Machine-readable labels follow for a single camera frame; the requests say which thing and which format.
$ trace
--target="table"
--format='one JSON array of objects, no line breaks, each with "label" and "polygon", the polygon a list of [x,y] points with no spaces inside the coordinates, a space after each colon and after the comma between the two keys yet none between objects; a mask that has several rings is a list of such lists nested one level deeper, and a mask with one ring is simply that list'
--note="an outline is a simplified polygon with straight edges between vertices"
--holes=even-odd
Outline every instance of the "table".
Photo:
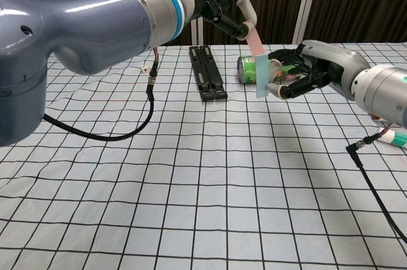
[{"label": "table", "polygon": [[[407,43],[339,45],[407,67]],[[331,88],[257,99],[236,77],[248,47],[211,50],[227,102],[200,101],[187,46],[160,47],[142,133],[104,143],[43,122],[0,148],[0,269],[407,269],[407,246],[345,150],[376,131],[369,116]],[[147,115],[152,61],[87,77],[50,57],[46,113],[127,133]],[[407,232],[406,151],[376,142],[360,155]]]}]

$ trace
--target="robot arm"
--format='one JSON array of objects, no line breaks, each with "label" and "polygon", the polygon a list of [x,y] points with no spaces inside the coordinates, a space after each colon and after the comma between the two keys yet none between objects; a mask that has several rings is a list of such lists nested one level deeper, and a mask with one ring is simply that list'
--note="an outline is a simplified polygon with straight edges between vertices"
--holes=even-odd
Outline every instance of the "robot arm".
[{"label": "robot arm", "polygon": [[365,112],[407,128],[407,71],[393,65],[370,67],[357,52],[320,41],[302,42],[280,60],[300,59],[310,74],[289,86],[270,83],[269,91],[281,99],[294,98],[329,85]]},{"label": "robot arm", "polygon": [[[200,16],[244,39],[251,26],[225,16],[223,1],[0,0],[0,147],[40,124],[51,52],[69,70],[92,75],[173,40]],[[234,1],[255,18],[250,1]],[[211,15],[212,5],[219,14]]]}]

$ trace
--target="black cable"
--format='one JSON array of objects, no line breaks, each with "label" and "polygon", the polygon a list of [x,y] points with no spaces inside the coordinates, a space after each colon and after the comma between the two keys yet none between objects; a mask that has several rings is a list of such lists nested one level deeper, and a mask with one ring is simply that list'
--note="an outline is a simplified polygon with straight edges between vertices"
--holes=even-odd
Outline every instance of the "black cable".
[{"label": "black cable", "polygon": [[77,128],[71,127],[63,122],[58,121],[57,119],[54,119],[53,117],[44,114],[43,119],[52,125],[59,127],[67,132],[71,132],[75,135],[79,135],[81,137],[85,138],[90,138],[92,140],[98,140],[98,141],[104,141],[104,142],[116,142],[116,141],[121,141],[121,140],[126,140],[127,138],[131,138],[134,135],[137,135],[141,130],[143,130],[147,124],[150,122],[151,117],[153,116],[154,113],[154,95],[153,95],[153,88],[155,84],[155,78],[157,77],[157,69],[158,69],[158,61],[159,61],[159,56],[158,56],[158,50],[154,48],[154,54],[155,54],[155,59],[153,62],[153,67],[150,70],[149,73],[149,78],[148,78],[148,83],[147,83],[147,88],[146,88],[146,93],[147,93],[147,98],[150,102],[150,108],[148,112],[148,116],[146,120],[140,125],[140,127],[136,128],[132,132],[126,133],[125,135],[119,135],[117,137],[106,137],[103,135],[94,135],[92,133],[84,132],[82,130],[79,130]]},{"label": "black cable", "polygon": [[396,231],[396,233],[400,236],[400,238],[407,244],[407,237],[403,234],[403,232],[400,230],[398,225],[394,222],[394,219],[391,217],[389,211],[386,209],[386,206],[384,205],[383,201],[380,199],[379,194],[377,193],[375,187],[371,183],[371,181],[368,177],[368,174],[366,173],[366,171],[363,168],[362,161],[360,160],[360,158],[356,152],[359,148],[362,148],[366,144],[373,143],[375,140],[380,138],[382,136],[382,134],[383,133],[376,133],[374,135],[371,135],[370,137],[365,137],[363,140],[353,143],[353,144],[349,145],[348,147],[346,147],[346,150],[349,153],[352,160],[354,160],[356,167],[358,167],[358,169],[361,170],[361,173],[362,173],[366,183],[368,184],[370,191],[373,193],[374,197],[376,198],[376,201],[379,204],[379,207],[382,210],[384,216],[386,217],[387,222],[390,224],[390,227],[392,227]]}]

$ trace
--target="blue paper strip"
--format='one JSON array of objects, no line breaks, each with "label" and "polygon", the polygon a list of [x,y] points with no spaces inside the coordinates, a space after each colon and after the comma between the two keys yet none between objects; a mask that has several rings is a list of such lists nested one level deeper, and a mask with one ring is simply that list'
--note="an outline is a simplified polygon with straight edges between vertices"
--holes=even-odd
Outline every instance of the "blue paper strip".
[{"label": "blue paper strip", "polygon": [[256,94],[257,98],[268,95],[268,55],[256,56]]}]

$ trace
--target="green can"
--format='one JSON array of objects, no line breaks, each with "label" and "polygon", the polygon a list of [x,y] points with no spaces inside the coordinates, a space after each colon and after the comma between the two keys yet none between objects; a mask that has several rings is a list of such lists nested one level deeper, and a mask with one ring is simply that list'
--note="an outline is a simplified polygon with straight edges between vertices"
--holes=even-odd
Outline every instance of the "green can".
[{"label": "green can", "polygon": [[[306,75],[296,65],[284,65],[274,77],[273,83],[289,84]],[[256,61],[253,56],[244,56],[237,59],[237,77],[241,84],[256,83]]]}]

